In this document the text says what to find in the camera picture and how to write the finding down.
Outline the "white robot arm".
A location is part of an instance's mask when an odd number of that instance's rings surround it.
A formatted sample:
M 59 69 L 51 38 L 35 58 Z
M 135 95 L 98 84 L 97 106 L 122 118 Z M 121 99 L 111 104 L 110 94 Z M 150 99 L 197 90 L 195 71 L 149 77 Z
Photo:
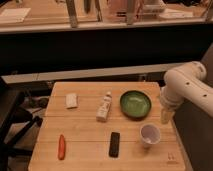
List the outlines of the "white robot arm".
M 164 75 L 165 86 L 159 100 L 162 105 L 161 123 L 167 124 L 185 99 L 213 117 L 213 88 L 203 82 L 207 70 L 198 61 L 169 69 Z

